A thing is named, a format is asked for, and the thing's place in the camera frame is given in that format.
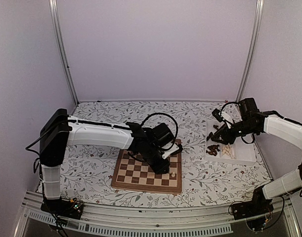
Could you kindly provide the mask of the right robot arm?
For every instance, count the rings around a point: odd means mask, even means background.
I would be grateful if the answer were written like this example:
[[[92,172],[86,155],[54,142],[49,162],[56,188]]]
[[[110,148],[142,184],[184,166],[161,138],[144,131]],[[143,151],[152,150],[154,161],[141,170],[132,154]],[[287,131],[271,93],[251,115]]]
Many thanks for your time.
[[[214,109],[213,117],[222,122],[222,126],[208,138],[214,142],[230,145],[237,138],[243,139],[247,135],[252,137],[266,134],[282,141],[288,148],[302,155],[302,124],[282,116],[275,110],[260,111],[254,98],[245,98],[236,102],[239,109],[240,121],[234,122],[225,107]],[[302,158],[297,159],[300,164],[294,170],[255,189],[253,201],[248,205],[252,215],[259,215],[267,208],[267,200],[278,196],[291,194],[302,189]]]

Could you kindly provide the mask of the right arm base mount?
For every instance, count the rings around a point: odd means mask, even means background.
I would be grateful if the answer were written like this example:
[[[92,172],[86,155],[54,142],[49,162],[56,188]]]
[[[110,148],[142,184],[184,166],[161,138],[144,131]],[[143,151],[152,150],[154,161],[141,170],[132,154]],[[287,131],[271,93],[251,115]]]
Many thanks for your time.
[[[228,213],[235,220],[252,218],[246,221],[246,225],[251,231],[258,232],[264,230],[272,219],[273,210],[271,201],[266,201],[265,204],[254,204],[253,201],[235,201],[229,206]]]

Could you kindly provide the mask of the wooden chess board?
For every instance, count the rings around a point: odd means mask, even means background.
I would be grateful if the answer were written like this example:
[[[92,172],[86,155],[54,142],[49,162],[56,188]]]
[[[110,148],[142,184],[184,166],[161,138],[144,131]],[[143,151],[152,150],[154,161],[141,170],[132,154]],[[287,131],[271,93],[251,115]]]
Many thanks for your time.
[[[146,162],[134,160],[128,151],[120,150],[111,187],[119,190],[178,195],[182,192],[181,153],[167,158],[167,174],[155,174]]]

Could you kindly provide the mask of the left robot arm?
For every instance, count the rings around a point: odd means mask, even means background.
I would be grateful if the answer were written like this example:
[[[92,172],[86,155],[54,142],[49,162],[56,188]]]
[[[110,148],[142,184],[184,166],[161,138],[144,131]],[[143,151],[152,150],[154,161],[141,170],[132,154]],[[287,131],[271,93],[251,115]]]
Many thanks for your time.
[[[167,172],[167,157],[178,149],[174,141],[175,137],[165,123],[154,128],[135,122],[103,123],[70,116],[66,109],[58,109],[42,128],[39,138],[25,149],[30,151],[39,143],[46,204],[55,214],[62,214],[66,203],[60,199],[60,168],[67,146],[97,145],[132,151],[142,155],[152,170],[159,174]]]

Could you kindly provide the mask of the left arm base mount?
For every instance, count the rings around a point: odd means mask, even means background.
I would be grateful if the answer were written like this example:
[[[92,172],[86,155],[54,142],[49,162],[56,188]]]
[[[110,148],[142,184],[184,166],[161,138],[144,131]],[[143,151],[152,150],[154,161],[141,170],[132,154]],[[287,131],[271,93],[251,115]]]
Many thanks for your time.
[[[84,202],[77,198],[70,200],[64,200],[61,197],[59,199],[44,198],[41,205],[41,210],[44,212],[77,220],[81,219],[83,208]]]

